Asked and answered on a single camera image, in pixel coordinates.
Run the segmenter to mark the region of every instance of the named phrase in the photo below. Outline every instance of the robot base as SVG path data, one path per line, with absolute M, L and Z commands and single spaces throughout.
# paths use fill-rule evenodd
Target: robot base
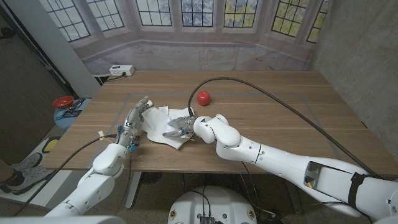
M 204 187 L 193 189 L 203 193 Z M 209 200 L 211 218 L 209 217 L 209 206 L 205 203 L 205 216 L 203 216 L 202 195 L 189 191 L 174 202 L 170 209 L 168 224 L 188 224 L 188 223 L 257 223 L 254 209 L 251 204 L 238 193 L 225 187 L 206 186 L 204 195 Z

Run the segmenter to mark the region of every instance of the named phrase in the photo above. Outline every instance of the wooden table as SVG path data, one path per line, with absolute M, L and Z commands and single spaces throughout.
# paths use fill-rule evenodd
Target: wooden table
M 318 72 L 177 72 L 136 71 L 132 77 L 104 84 L 44 159 L 56 169 L 72 152 L 98 137 L 98 131 L 115 134 L 127 112 L 144 96 L 154 106 L 183 109 L 193 89 L 212 77 L 235 77 L 253 83 L 286 102 L 323 127 L 328 134 L 381 175 L 398 175 L 398 163 Z M 210 105 L 192 101 L 198 116 L 225 116 L 241 135 L 294 154 L 330 157 L 352 162 L 325 137 L 288 109 L 257 90 L 227 80 L 205 84 Z M 215 143 L 186 142 L 179 150 L 157 144 L 141 133 L 141 146 L 132 153 L 131 169 L 160 172 L 240 173 L 240 162 L 217 156 Z M 103 150 L 96 142 L 78 153 L 64 169 L 85 170 L 93 155 Z M 248 166 L 253 173 L 264 173 Z

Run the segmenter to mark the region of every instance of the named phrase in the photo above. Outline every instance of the power strip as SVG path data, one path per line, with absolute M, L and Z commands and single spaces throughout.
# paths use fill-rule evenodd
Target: power strip
M 126 76 L 131 76 L 135 69 L 132 65 L 113 65 L 109 71 L 112 76 L 121 76 L 123 72 L 126 72 Z

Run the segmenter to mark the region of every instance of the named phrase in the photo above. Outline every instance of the white cloth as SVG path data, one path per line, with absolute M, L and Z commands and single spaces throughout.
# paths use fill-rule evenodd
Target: white cloth
M 169 109 L 169 115 L 166 115 L 157 108 L 152 107 L 143 112 L 142 116 L 144 117 L 142 130 L 147 133 L 149 140 L 168 144 L 176 149 L 179 149 L 183 143 L 188 141 L 187 138 L 163 137 L 163 133 L 177 130 L 177 128 L 173 128 L 167 123 L 175 118 L 189 116 L 188 108 L 182 110 Z

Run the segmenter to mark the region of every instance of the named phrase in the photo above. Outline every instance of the sneaker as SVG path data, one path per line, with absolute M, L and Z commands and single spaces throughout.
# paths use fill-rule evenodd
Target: sneaker
M 36 152 L 31 156 L 25 158 L 22 162 L 11 165 L 11 167 L 16 171 L 24 171 L 32 167 L 37 167 L 42 159 L 43 156 L 40 153 Z
M 35 184 L 40 181 L 50 177 L 50 174 L 53 170 L 47 170 L 42 166 L 29 168 L 27 170 L 22 171 L 22 175 L 25 177 L 25 180 L 19 186 L 10 186 L 7 187 L 11 190 L 14 195 L 20 195 L 28 190 L 30 190 Z

